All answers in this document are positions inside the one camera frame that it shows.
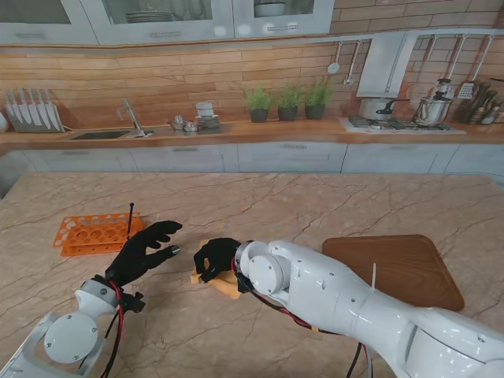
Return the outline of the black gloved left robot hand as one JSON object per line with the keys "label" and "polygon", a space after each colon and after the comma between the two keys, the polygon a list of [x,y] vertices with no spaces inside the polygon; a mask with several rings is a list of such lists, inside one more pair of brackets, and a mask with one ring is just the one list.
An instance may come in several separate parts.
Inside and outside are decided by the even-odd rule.
{"label": "black gloved left robot hand", "polygon": [[163,243],[171,240],[182,224],[165,220],[156,222],[134,234],[123,246],[111,265],[106,269],[105,278],[123,287],[143,276],[148,270],[157,268],[164,261],[176,256],[180,248]]}

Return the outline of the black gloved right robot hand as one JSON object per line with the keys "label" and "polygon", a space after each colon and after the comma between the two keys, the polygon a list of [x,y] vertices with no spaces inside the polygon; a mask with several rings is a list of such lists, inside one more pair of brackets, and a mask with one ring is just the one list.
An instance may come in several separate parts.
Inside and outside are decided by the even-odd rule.
{"label": "black gloved right robot hand", "polygon": [[211,239],[194,255],[199,279],[208,283],[222,272],[232,270],[232,260],[241,242],[232,238]]}

